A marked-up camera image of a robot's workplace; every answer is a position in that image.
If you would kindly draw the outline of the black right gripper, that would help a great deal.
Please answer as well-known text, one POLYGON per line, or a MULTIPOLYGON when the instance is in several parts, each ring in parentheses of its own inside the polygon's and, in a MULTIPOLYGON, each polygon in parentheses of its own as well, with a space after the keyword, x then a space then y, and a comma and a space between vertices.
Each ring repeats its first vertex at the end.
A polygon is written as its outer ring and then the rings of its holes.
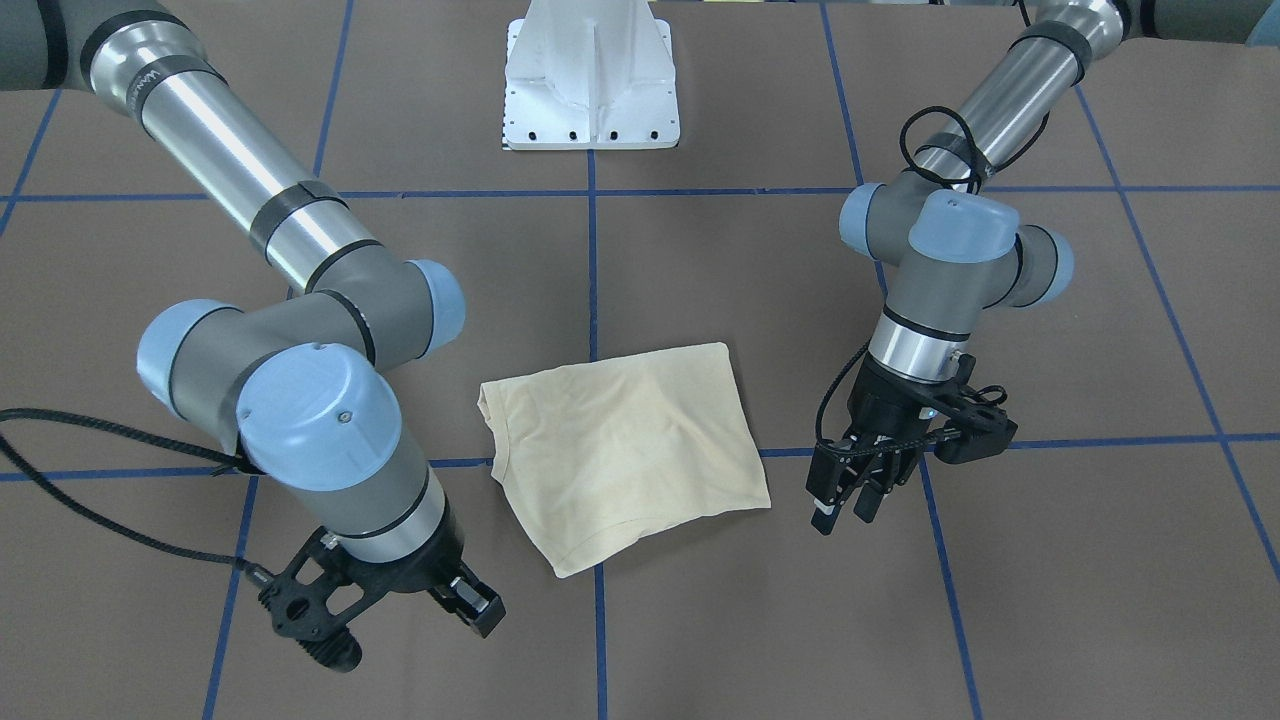
POLYGON ((259 602, 274 632, 324 667, 349 673, 358 666, 362 650, 349 624, 389 593, 428 592, 480 637, 506 616, 502 597, 463 560, 463 533, 452 507, 419 550, 392 562, 356 559, 340 544, 328 546, 325 534, 317 528, 284 571, 257 569, 259 602))

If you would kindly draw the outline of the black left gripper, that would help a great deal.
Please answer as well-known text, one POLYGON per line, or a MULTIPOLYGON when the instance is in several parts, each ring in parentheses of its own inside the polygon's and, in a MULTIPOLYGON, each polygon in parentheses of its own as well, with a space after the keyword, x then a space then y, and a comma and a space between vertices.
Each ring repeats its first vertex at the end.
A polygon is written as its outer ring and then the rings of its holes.
POLYGON ((957 370, 940 383, 909 380, 856 352, 826 391, 815 413, 815 447, 806 477, 814 498, 812 527, 831 536, 847 501, 864 523, 873 523, 887 495, 908 483, 931 448, 947 464, 963 464, 1004 452, 1018 424, 1004 409, 1002 386, 969 386, 977 360, 959 354, 957 370), (847 398, 850 424, 831 439, 823 420, 835 391, 858 369, 847 398))

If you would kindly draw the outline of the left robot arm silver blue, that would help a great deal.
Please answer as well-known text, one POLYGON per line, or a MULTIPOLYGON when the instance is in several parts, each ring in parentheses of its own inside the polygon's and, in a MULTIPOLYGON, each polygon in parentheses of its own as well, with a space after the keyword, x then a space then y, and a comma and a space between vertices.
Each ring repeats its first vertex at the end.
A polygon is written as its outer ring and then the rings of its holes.
POLYGON ((972 387, 966 345, 988 307, 1056 299, 1074 273, 1069 242, 983 195, 1041 136, 1088 70, 1134 38, 1277 45, 1275 1, 1042 1, 1001 63, 959 108, 929 106, 943 128, 918 147, 899 136, 905 169, 858 186, 838 219, 856 252, 897 275, 854 373, 850 421, 815 432, 806 477, 812 525, 828 536, 850 507, 865 523, 932 450, 947 464, 1004 452, 1018 425, 1001 386, 972 387))

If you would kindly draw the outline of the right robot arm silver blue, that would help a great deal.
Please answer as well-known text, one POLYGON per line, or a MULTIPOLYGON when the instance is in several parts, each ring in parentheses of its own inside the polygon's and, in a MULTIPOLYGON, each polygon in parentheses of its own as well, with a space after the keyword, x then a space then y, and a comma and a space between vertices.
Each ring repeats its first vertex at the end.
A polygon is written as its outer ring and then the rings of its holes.
POLYGON ((353 670, 349 624, 389 593, 429 593, 479 635, 506 615, 463 559, 445 491, 404 424, 384 372, 426 357, 465 325, 457 279, 398 260, 307 170, 209 63, 196 33, 155 1, 5 1, 3 88, 99 97, 165 149, 250 238, 293 299, 247 313, 193 299, 145 331, 136 369, 219 450, 72 413, 4 420, 88 427, 280 482, 319 520, 279 573, 164 543, 78 503, 10 445, 3 454, 56 501, 166 553, 228 564, 259 588, 278 635, 353 670))

